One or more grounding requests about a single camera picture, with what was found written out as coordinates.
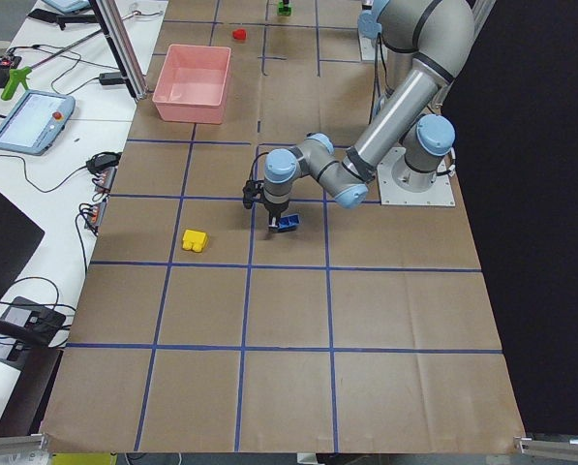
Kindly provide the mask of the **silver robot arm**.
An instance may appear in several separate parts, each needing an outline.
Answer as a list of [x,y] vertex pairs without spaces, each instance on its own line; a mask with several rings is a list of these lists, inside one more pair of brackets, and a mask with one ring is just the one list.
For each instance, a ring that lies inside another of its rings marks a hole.
[[425,109],[459,76],[474,42],[474,16],[466,1],[375,1],[357,20],[360,35],[376,49],[369,121],[342,159],[328,136],[310,133],[300,143],[265,154],[264,176],[248,180],[243,203],[268,212],[268,228],[282,227],[292,185],[313,178],[344,208],[364,201],[380,161],[395,144],[405,149],[394,167],[396,183],[410,192],[429,189],[441,159],[452,149],[455,130],[442,115]]

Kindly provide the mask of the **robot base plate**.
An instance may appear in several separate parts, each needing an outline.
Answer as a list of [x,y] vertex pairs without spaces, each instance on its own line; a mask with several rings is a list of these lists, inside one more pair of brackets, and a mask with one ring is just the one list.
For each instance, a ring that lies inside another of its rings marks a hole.
[[377,166],[377,179],[382,205],[411,207],[454,207],[448,165],[439,157],[435,171],[412,170],[405,160],[406,149],[392,148]]

